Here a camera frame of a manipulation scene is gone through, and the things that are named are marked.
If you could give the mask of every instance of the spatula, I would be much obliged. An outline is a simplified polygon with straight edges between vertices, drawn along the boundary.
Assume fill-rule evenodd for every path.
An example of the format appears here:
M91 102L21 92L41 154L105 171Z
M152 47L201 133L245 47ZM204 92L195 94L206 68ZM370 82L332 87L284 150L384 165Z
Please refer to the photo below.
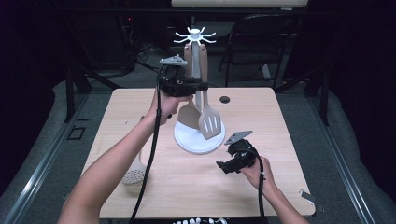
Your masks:
M199 66L201 70L201 80L207 82L207 51L206 46L201 44L199 50ZM207 91L203 91L204 109L198 120L199 128L204 139L210 139L221 133L220 113L210 107L207 100Z
M192 49L190 44L184 47L184 60L187 61L186 78L191 78L192 70ZM177 121L186 125L187 127L199 130L198 119L201 116L201 111L194 104L192 99L186 105L183 105L178 110Z

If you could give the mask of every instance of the wooden table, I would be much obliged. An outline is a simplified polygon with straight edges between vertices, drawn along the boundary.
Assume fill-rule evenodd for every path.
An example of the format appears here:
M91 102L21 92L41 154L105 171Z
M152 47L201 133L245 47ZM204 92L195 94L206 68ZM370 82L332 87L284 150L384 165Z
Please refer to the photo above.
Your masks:
M306 7L308 0L172 0L173 7Z
M149 110L154 89L119 89L109 104L84 167L93 163L106 150L127 134ZM230 97L228 104L221 96ZM303 215L315 212L313 205L299 194L309 192L278 102L269 88L212 88L210 105L221 114L227 140L232 133L253 131L246 139L269 158L276 183L290 202ZM148 185L137 216L168 217L258 217L258 191L242 174L224 174L216 161L228 161L227 146L221 144L205 155L183 150L174 138L176 116L161 126ZM142 150L147 163L151 139ZM140 185L119 184L106 201L100 217L130 217ZM265 215L276 213L264 199Z

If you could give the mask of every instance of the black cable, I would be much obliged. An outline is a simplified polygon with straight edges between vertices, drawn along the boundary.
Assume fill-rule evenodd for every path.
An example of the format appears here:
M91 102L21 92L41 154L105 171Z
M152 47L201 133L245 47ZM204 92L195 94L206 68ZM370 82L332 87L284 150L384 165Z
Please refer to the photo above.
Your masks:
M253 150L249 150L249 149L238 149L237 151L248 151L253 153L257 159L259 159L259 164L260 164L260 177L259 177L259 207L260 207L260 219L262 221L262 224L267 224L268 223L268 219L265 217L264 214L264 204L262 201L262 187L264 185L264 165L262 163L262 158L260 157L260 155Z
M156 86L156 92L157 92L157 116L155 117L155 124L154 124L154 135L152 137L152 144L151 144L151 152L148 158L148 165L146 167L146 172L145 172L145 177L143 178L143 183L142 183L142 188L139 193L139 197L137 198L136 205L134 206L134 212L132 213L131 219L129 220L130 224L133 224L135 221L135 217L137 214L137 210L139 209L140 203L142 202L143 195L145 193L146 185L148 182L149 178L149 170L151 168L151 164L154 160L154 155L155 155L155 148L157 146L157 140L158 140L158 133L160 130L160 121L161 121L161 90L160 90L160 75L161 71L163 70L163 66L160 68L160 71L158 72L157 76L157 86Z

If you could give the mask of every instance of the white base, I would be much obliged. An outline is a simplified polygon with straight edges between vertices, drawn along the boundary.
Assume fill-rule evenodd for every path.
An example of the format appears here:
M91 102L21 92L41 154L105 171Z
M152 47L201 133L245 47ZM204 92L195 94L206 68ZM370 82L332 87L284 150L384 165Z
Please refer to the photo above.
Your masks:
M221 123L221 133L205 140L199 130L190 128L180 122L175 125L175 139L186 151L192 154L207 154L218 148L225 137L224 124Z

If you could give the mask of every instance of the wire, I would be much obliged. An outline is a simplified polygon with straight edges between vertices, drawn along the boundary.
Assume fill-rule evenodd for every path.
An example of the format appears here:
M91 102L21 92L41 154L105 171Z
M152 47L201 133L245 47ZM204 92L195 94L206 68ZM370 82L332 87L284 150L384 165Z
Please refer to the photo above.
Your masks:
M260 178L259 178L259 207L260 207L260 219L262 221L262 224L267 224L268 223L268 219L265 217L264 214L264 204L262 201L262 187L264 184L264 165L262 163L262 158L260 157L260 155L253 150L250 149L238 149L236 151L248 151L253 153L257 159L259 159L259 163L260 163Z
M137 198L136 205L134 206L134 211L132 213L131 219L129 220L129 223L132 224L135 222L135 217L137 214L137 210L139 209L140 203L142 202L143 195L145 193L146 185L148 182L149 178L149 170L151 168L151 164L154 161L154 155L155 155L155 148L157 146L157 140L158 140L158 133L160 131L160 121L161 121L161 92L160 92L160 75L161 71L163 70L163 65L161 66L160 70L158 71L157 74L157 85L156 85L156 92L157 92L157 116L155 117L155 124L154 124L154 135L152 137L152 144L151 144L151 152L148 158L148 164L146 167L146 172L145 172L145 177L143 178L143 183L142 183L142 188L139 193L139 197Z

